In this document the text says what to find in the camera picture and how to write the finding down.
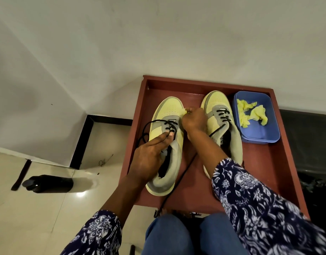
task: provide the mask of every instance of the jeans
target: jeans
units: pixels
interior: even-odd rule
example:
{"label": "jeans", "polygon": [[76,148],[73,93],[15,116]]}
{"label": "jeans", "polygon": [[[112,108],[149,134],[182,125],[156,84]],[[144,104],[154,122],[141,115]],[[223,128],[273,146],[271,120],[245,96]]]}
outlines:
{"label": "jeans", "polygon": [[[199,224],[201,254],[248,255],[228,216],[212,214]],[[189,231],[180,219],[171,214],[156,218],[148,227],[142,255],[191,255],[195,254]]]}

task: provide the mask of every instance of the sleeve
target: sleeve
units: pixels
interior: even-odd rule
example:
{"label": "sleeve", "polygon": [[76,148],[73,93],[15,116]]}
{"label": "sleeve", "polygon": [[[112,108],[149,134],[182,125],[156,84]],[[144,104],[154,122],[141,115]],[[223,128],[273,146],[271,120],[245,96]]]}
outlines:
{"label": "sleeve", "polygon": [[85,223],[61,255],[118,254],[121,242],[118,217],[110,211],[100,210]]}
{"label": "sleeve", "polygon": [[232,159],[217,165],[212,188],[250,254],[326,254],[325,232]]}

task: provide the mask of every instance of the brown wooden box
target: brown wooden box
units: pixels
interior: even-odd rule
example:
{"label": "brown wooden box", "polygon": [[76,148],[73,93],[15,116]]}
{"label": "brown wooden box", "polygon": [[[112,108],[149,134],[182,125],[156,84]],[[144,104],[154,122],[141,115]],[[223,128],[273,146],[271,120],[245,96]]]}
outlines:
{"label": "brown wooden box", "polygon": [[[136,149],[136,142],[141,135],[144,125],[152,120],[157,106],[163,99],[174,96],[182,101],[184,107],[200,107],[204,96],[212,90],[219,90],[226,94],[230,103],[234,94],[240,90],[261,92],[270,96],[281,138],[276,143],[268,145],[243,142],[244,166],[254,177],[297,205],[309,217],[276,97],[274,91],[268,88],[145,75],[140,87],[120,179],[128,173],[132,156]],[[195,153],[194,147],[185,134],[182,163],[177,180]],[[144,188],[136,205],[159,208],[164,198],[153,196]],[[198,156],[164,207],[206,214],[224,211],[221,203],[213,197],[210,180],[205,176],[203,164]]]}

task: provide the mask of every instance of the hand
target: hand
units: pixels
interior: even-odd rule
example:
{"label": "hand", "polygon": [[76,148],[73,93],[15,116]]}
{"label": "hand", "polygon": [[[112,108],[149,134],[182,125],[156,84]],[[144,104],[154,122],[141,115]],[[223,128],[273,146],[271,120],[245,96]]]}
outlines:
{"label": "hand", "polygon": [[163,163],[161,151],[174,140],[173,132],[165,132],[151,141],[136,148],[128,173],[139,184],[147,184],[158,173]]}
{"label": "hand", "polygon": [[182,117],[183,128],[188,133],[188,138],[193,131],[202,131],[206,133],[208,118],[203,108],[190,107],[185,109],[187,114]]}

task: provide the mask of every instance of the white tiled floor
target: white tiled floor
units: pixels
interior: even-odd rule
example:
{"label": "white tiled floor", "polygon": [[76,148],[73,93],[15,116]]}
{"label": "white tiled floor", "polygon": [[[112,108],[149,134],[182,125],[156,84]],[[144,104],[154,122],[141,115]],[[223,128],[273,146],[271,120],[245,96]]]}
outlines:
{"label": "white tiled floor", "polygon": [[[0,154],[0,254],[60,254],[118,185],[129,126],[94,123],[81,168],[73,170],[32,162],[25,177],[49,174],[73,177],[69,193],[10,191],[25,159]],[[100,160],[106,161],[102,167]],[[140,254],[154,209],[134,206],[123,228],[120,255],[131,244]]]}

